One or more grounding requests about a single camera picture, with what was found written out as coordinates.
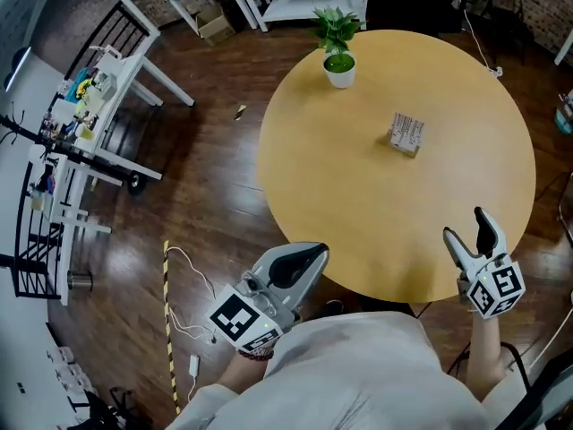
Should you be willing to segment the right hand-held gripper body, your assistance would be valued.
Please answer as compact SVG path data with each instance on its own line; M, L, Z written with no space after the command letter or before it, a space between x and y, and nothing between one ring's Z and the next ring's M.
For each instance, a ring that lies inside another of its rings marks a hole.
M470 304L483 320L506 313L525 292L520 267L507 254L491 259L471 277L462 272L458 279L460 302Z

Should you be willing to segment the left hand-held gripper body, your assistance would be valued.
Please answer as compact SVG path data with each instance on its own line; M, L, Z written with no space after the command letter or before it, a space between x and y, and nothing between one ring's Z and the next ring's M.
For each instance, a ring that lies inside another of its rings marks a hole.
M235 285L224 286L209 309L209 320L237 350L253 353L289 332L298 315L247 271Z

